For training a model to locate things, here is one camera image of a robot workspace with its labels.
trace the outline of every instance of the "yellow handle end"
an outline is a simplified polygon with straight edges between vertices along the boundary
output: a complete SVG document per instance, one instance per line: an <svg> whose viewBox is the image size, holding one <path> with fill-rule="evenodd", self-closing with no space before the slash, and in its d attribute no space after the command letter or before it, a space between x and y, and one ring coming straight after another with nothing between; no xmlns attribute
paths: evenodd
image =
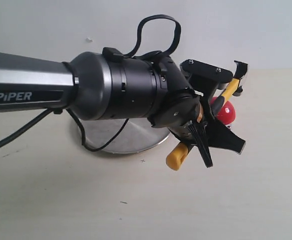
<svg viewBox="0 0 292 240"><path fill-rule="evenodd" d="M166 164L171 169L178 171L188 155L188 147L180 142L167 156Z"/></svg>

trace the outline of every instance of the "red ball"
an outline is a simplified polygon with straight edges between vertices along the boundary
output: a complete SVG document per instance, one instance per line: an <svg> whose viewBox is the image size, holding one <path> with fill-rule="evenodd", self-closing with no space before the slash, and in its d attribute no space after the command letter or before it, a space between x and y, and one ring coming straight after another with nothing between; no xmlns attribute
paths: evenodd
<svg viewBox="0 0 292 240"><path fill-rule="evenodd" d="M214 96L211 99L210 104L212 104L217 97ZM234 106L231 104L230 101L227 101L225 105L222 107L220 112L217 114L217 119L221 121L224 125L231 124L236 118L236 111Z"/></svg>

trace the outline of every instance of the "circular metal plate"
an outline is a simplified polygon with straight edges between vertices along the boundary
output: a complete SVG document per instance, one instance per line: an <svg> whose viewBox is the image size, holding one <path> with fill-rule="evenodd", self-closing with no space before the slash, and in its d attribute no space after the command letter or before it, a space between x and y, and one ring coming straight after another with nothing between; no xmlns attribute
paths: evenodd
<svg viewBox="0 0 292 240"><path fill-rule="evenodd" d="M86 143L99 148L120 129L124 119L81 121L86 132ZM167 128L152 128L146 118L130 119L122 132L103 151L113 154L134 154L153 148L169 136Z"/></svg>

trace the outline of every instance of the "white table surface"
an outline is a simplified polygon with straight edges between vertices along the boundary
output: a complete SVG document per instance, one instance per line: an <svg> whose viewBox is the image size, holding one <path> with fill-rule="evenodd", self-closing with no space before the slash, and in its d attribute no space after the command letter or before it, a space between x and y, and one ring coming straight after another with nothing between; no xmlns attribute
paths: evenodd
<svg viewBox="0 0 292 240"><path fill-rule="evenodd" d="M212 149L206 169L194 149L177 172L173 137L93 154L48 116L0 149L0 240L292 240L292 69L250 71L231 101L242 155ZM0 113L0 140L38 113Z"/></svg>

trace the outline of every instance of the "black cylindrical motor housing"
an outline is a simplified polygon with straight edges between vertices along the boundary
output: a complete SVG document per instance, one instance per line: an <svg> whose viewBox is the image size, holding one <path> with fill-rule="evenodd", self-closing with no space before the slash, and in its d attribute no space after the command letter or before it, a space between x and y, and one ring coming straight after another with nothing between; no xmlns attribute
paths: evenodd
<svg viewBox="0 0 292 240"><path fill-rule="evenodd" d="M79 80L70 108L82 120L146 118L167 93L167 81L140 59L109 62L101 54L84 52L70 66Z"/></svg>

